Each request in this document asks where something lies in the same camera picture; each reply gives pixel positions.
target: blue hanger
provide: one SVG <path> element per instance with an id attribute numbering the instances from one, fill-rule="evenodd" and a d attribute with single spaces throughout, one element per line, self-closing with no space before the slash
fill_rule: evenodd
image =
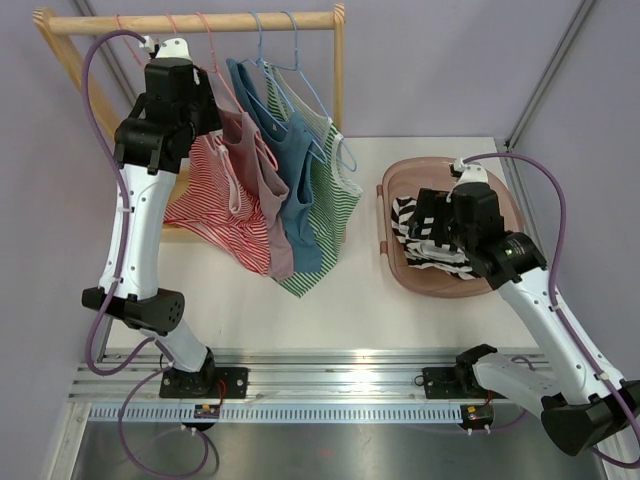
<path id="1" fill-rule="evenodd" d="M 283 10 L 281 13 L 286 14 L 289 17 L 289 19 L 291 20 L 291 24 L 293 25 L 293 32 L 294 32 L 294 51 L 293 51 L 293 55 L 294 55 L 295 64 L 294 64 L 293 67 L 287 67 L 285 65 L 275 65 L 275 64 L 271 64 L 271 65 L 273 67 L 279 68 L 281 70 L 289 70 L 291 72 L 298 72 L 300 74 L 300 76 L 302 77 L 302 79 L 304 80 L 304 82 L 309 87 L 309 90 L 311 90 L 311 93 L 313 93 L 313 96 L 315 97 L 316 101 L 318 102 L 318 105 L 320 105 L 320 108 L 322 109 L 322 112 L 324 113 L 324 116 L 325 117 L 330 117 L 329 113 L 327 112 L 327 109 L 324 107 L 322 101 L 320 100 L 320 97 L 318 96 L 318 93 L 316 92 L 315 88 L 313 88 L 313 85 L 311 85 L 311 82 L 307 79 L 306 75 L 302 71 L 302 67 L 300 67 L 300 52 L 299 52 L 299 49 L 298 49 L 298 24 L 296 23 L 295 18 L 293 18 L 293 14 L 291 12 Z M 290 106 L 291 102 L 287 98 L 287 95 L 282 91 L 282 89 L 280 88 L 278 83 L 275 82 L 275 79 L 266 71 L 264 66 L 261 69 L 261 71 L 262 71 L 262 73 L 264 75 L 268 76 L 275 83 L 275 85 L 278 88 L 278 91 L 280 92 L 281 96 L 284 98 L 284 100 L 287 103 L 287 105 Z M 344 141 L 344 137 L 342 138 L 342 140 L 340 140 L 340 144 L 347 151 L 347 153 L 351 157 L 351 160 L 353 160 L 353 166 L 347 165 L 344 162 L 344 160 L 342 159 L 342 153 L 340 152 L 340 150 L 338 150 L 337 160 L 340 163 L 342 163 L 342 165 L 344 165 L 344 167 L 347 170 L 349 170 L 350 172 L 355 172 L 358 169 L 358 161 L 356 160 L 355 156 L 353 155 L 353 152 L 351 152 L 351 149 L 347 145 L 347 142 Z"/>
<path id="2" fill-rule="evenodd" d="M 240 63 L 244 63 L 248 61 L 249 63 L 254 65 L 263 75 L 269 77 L 273 85 L 275 85 L 275 87 L 280 92 L 280 95 L 284 98 L 285 102 L 287 103 L 287 107 L 289 107 L 291 112 L 295 112 L 296 111 L 295 108 L 293 108 L 293 105 L 291 104 L 289 99 L 286 97 L 286 95 L 282 91 L 282 88 L 280 88 L 280 85 L 278 85 L 278 82 L 275 81 L 275 79 L 266 71 L 266 68 L 264 67 L 265 61 L 262 53 L 262 23 L 260 22 L 260 18 L 258 17 L 258 14 L 256 12 L 249 12 L 249 13 L 253 15 L 253 18 L 256 19 L 256 23 L 258 25 L 258 32 L 260 33 L 260 40 L 258 40 L 258 58 L 256 60 L 250 60 L 247 58 L 245 60 L 242 60 Z M 249 97 L 254 101 L 254 103 L 258 105 L 258 107 L 260 107 L 269 116 L 269 118 L 271 118 L 271 120 L 273 120 L 276 123 L 276 125 L 278 125 L 285 132 L 287 131 L 287 127 L 285 127 L 282 124 L 282 122 L 280 122 L 277 118 L 275 118 L 273 114 L 269 111 L 269 109 L 265 107 L 260 100 L 258 100 L 249 91 L 247 91 L 247 95 L 249 95 Z M 322 146 L 320 146 L 320 144 L 315 138 L 312 138 L 312 145 L 314 145 L 316 149 L 320 152 L 320 156 L 318 156 L 318 154 L 314 153 L 313 151 L 311 151 L 311 149 L 309 149 L 309 153 L 311 154 L 311 156 L 316 160 L 318 160 L 323 165 L 326 165 L 327 163 L 329 163 L 329 158 L 327 157 L 327 154 L 324 152 L 324 149 L 322 148 Z"/>

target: tank top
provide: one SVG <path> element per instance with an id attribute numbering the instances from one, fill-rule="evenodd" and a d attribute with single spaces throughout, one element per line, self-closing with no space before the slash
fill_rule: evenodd
<path id="1" fill-rule="evenodd" d="M 215 76 L 211 78 L 211 87 L 233 170 L 244 189 L 260 200 L 271 254 L 269 276 L 276 281 L 284 280 L 293 275 L 293 251 L 278 213 L 289 189 L 265 156 L 256 154 L 256 149 L 262 147 L 256 145 L 258 127 L 249 114 L 238 110 Z"/>
<path id="2" fill-rule="evenodd" d="M 196 138 L 191 147 L 189 186 L 167 207 L 164 221 L 225 250 L 248 270 L 267 275 L 269 240 L 260 203 L 228 170 L 226 149 L 205 137 Z"/>
<path id="3" fill-rule="evenodd" d="M 263 140 L 278 160 L 278 175 L 289 187 L 289 195 L 282 203 L 280 217 L 293 250 L 294 270 L 319 272 L 322 268 L 322 251 L 309 223 L 314 200 L 311 165 L 315 162 L 312 162 L 309 153 L 313 137 L 306 130 L 302 118 L 296 114 L 291 115 L 288 122 L 284 122 L 284 129 L 281 128 L 257 105 L 260 99 L 245 66 L 232 59 L 227 60 L 227 66 L 238 102 L 260 129 Z"/>
<path id="4" fill-rule="evenodd" d="M 322 250 L 322 269 L 320 272 L 311 274 L 296 273 L 293 277 L 281 282 L 286 290 L 301 297 L 338 263 L 347 222 L 362 196 L 362 189 L 349 180 L 345 167 L 337 161 L 340 143 L 344 137 L 333 121 L 317 114 L 306 105 L 287 85 L 276 68 L 267 63 L 266 69 L 287 95 L 296 114 L 302 116 L 309 131 L 323 142 L 324 151 L 330 159 L 327 165 L 313 162 L 311 166 L 311 186 L 315 201 L 311 208 L 309 222 L 316 233 L 318 246 Z M 275 87 L 269 76 L 266 80 L 269 110 L 277 119 L 290 118 L 291 110 L 282 98 L 280 90 Z"/>

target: laundry basket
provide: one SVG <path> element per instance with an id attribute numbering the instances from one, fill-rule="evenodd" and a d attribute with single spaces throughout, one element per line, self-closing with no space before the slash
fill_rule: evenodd
<path id="1" fill-rule="evenodd" d="M 391 229 L 393 200 L 397 197 L 418 198 L 421 188 L 451 190 L 457 179 L 451 176 L 453 158 L 421 157 L 409 158 L 393 164 L 384 174 L 382 184 L 377 186 L 378 218 L 380 228 L 380 255 L 386 255 L 389 268 L 395 279 L 405 288 L 431 297 L 462 298 L 491 291 L 486 280 L 478 278 L 461 280 L 437 268 L 412 268 L 400 242 Z M 500 213 L 505 220 L 505 228 L 514 232 L 522 231 L 523 218 L 507 187 L 491 172 L 489 185 L 498 194 Z"/>

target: hanger hook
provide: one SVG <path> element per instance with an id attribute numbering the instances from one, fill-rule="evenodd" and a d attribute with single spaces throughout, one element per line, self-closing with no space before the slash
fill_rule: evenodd
<path id="1" fill-rule="evenodd" d="M 260 22 L 260 17 L 258 17 L 258 14 L 256 12 L 249 12 L 253 18 L 256 19 L 256 24 L 258 25 L 258 32 L 260 33 L 260 40 L 258 40 L 258 60 L 256 60 L 256 63 L 259 62 L 263 62 L 263 58 L 262 58 L 262 22 Z"/>
<path id="2" fill-rule="evenodd" d="M 293 25 L 293 34 L 294 34 L 294 48 L 293 58 L 295 59 L 295 69 L 298 70 L 300 68 L 300 57 L 298 55 L 298 24 L 296 23 L 296 19 L 293 18 L 293 14 L 288 10 L 282 10 L 282 12 L 289 17 L 291 20 L 291 24 Z"/>

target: white table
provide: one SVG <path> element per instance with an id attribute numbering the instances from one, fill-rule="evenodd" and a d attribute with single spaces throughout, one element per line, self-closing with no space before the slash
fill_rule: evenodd
<path id="1" fill-rule="evenodd" d="M 357 138 L 352 178 L 364 195 L 347 227 L 336 268 L 302 299 L 245 270 L 209 244 L 162 244 L 159 280 L 186 297 L 185 319 L 214 348 L 425 349 L 479 343 L 536 348 L 513 310 L 492 292 L 446 300 L 405 290 L 380 261 L 375 186 L 393 163 L 419 156 L 495 152 L 491 138 Z M 498 160 L 485 167 L 504 180 Z M 128 348 L 142 336 L 114 322 L 107 346 Z"/>

